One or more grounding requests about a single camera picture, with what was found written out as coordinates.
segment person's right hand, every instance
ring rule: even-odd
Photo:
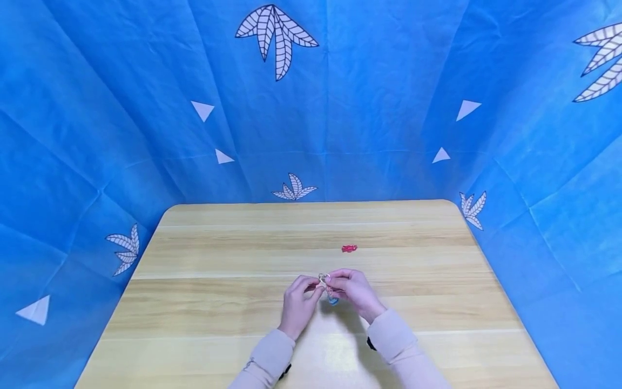
[[[339,269],[331,271],[328,275],[326,285],[333,289],[333,296],[351,302],[367,323],[371,324],[387,310],[362,272]]]

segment finger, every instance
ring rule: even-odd
[[[317,304],[322,297],[322,293],[324,293],[324,287],[320,286],[319,288],[315,288],[315,292],[309,297],[307,300],[311,301],[313,304]]]
[[[303,294],[311,286],[313,286],[315,289],[315,285],[319,283],[320,280],[315,277],[306,277],[298,284],[298,286],[294,288],[293,292]]]
[[[347,295],[347,294],[346,294],[346,292],[344,292],[344,291],[332,291],[332,292],[331,292],[331,295],[332,295],[334,298],[338,298],[338,299],[340,299],[340,300],[346,300],[346,301],[348,301],[348,295]]]
[[[348,285],[350,280],[344,277],[330,277],[326,279],[326,285],[330,286],[333,289],[338,289],[342,291],[348,291]]]
[[[350,278],[352,276],[352,273],[354,272],[355,270],[352,270],[352,269],[339,269],[339,270],[331,271],[328,275],[331,276],[331,278],[333,277]]]
[[[307,286],[307,289],[305,289],[305,293],[314,291],[316,287],[317,287],[317,284]]]
[[[305,278],[312,278],[312,277],[303,276],[303,275],[296,277],[294,282],[289,286],[289,288],[287,288],[287,290],[293,291],[294,289],[298,288],[298,285],[300,285],[304,281]]]

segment white triangle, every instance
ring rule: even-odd
[[[26,308],[22,308],[15,312],[16,315],[23,317],[42,326],[47,321],[47,308],[50,306],[50,295],[33,302]]]
[[[444,148],[440,148],[439,152],[436,153],[436,156],[434,157],[434,161],[432,161],[432,163],[435,164],[436,162],[444,161],[446,159],[451,159],[451,157],[449,156],[449,154],[447,154],[447,151],[445,151]]]
[[[213,105],[197,103],[196,101],[191,101],[192,105],[195,107],[198,115],[201,117],[201,120],[205,123],[207,117],[210,115],[211,111],[214,109]]]
[[[226,164],[227,162],[233,162],[233,159],[228,155],[224,154],[219,149],[216,149],[216,159],[219,164]]]
[[[477,103],[475,101],[462,100],[462,105],[460,106],[460,111],[458,112],[456,121],[475,111],[480,105],[481,103]]]

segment blue object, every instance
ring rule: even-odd
[[[605,0],[5,2],[0,387],[73,387],[172,205],[406,199],[462,209],[561,388],[622,387],[621,22]]]

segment keychain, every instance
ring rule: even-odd
[[[333,297],[333,288],[326,285],[327,277],[329,277],[328,274],[320,273],[320,275],[317,278],[320,280],[320,283],[326,288],[326,294],[328,295],[328,302],[330,303],[330,305],[334,307],[339,302],[339,299],[336,297]]]

